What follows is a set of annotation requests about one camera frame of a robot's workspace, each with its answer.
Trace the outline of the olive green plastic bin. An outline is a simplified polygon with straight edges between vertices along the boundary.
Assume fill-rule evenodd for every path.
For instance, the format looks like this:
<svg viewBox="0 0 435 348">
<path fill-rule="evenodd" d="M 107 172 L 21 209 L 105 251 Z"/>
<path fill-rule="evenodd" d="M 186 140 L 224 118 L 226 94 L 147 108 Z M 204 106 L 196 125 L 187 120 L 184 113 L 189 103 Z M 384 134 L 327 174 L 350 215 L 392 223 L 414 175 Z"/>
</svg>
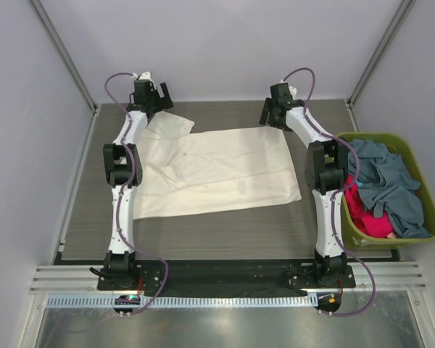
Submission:
<svg viewBox="0 0 435 348">
<path fill-rule="evenodd" d="M 428 186 L 423 177 L 421 168 L 416 157 L 406 140 L 391 133 L 342 133 L 341 138 L 350 143 L 353 139 L 371 140 L 376 143 L 386 144 L 389 151 L 400 154 L 403 162 L 417 181 L 421 182 L 421 188 L 415 192 L 423 205 L 424 228 L 432 234 L 427 239 L 377 239 L 362 233 L 352 222 L 349 216 L 349 209 L 345 198 L 343 198 L 341 208 L 341 229 L 345 245 L 349 249 L 396 249 L 410 244 L 425 243 L 435 239 L 435 204 Z"/>
</svg>

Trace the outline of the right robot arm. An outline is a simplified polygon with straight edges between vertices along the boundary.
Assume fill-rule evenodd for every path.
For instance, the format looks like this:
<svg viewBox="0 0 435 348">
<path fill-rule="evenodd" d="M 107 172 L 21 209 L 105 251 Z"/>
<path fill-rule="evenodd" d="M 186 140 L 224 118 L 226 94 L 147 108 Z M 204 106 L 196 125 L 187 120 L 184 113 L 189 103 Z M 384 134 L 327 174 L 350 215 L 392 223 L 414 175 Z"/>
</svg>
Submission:
<svg viewBox="0 0 435 348">
<path fill-rule="evenodd" d="M 317 285 L 334 287 L 347 271 L 347 253 L 341 236 L 341 190 L 348 179 L 348 149 L 326 131 L 296 100 L 286 82 L 270 87 L 260 125 L 292 131 L 307 148 L 305 180 L 315 200 L 317 241 L 312 278 Z"/>
</svg>

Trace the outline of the cream white t shirt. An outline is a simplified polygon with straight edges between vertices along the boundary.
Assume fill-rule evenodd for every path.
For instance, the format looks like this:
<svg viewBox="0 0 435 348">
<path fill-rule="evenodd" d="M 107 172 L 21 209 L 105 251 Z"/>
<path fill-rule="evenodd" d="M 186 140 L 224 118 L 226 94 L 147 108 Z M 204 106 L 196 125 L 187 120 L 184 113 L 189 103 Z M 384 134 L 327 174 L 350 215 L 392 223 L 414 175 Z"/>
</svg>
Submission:
<svg viewBox="0 0 435 348">
<path fill-rule="evenodd" d="M 133 217 L 198 215 L 288 204 L 302 198 L 282 130 L 195 133 L 194 122 L 156 114 L 138 137 L 143 169 Z"/>
</svg>

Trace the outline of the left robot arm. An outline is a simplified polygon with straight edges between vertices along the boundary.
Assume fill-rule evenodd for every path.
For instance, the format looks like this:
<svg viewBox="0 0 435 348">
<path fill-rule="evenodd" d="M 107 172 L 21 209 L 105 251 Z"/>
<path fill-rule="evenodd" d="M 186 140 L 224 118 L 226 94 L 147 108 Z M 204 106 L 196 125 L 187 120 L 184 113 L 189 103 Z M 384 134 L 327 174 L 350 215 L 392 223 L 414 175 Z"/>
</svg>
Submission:
<svg viewBox="0 0 435 348">
<path fill-rule="evenodd" d="M 156 86 L 151 74 L 116 73 L 107 79 L 129 76 L 133 92 L 127 107 L 122 107 L 125 121 L 114 141 L 103 146 L 104 172 L 112 193 L 112 233 L 103 261 L 100 290 L 129 290 L 141 280 L 133 241 L 133 213 L 137 188 L 143 179 L 136 142 L 153 117 L 173 107 L 167 85 Z"/>
</svg>

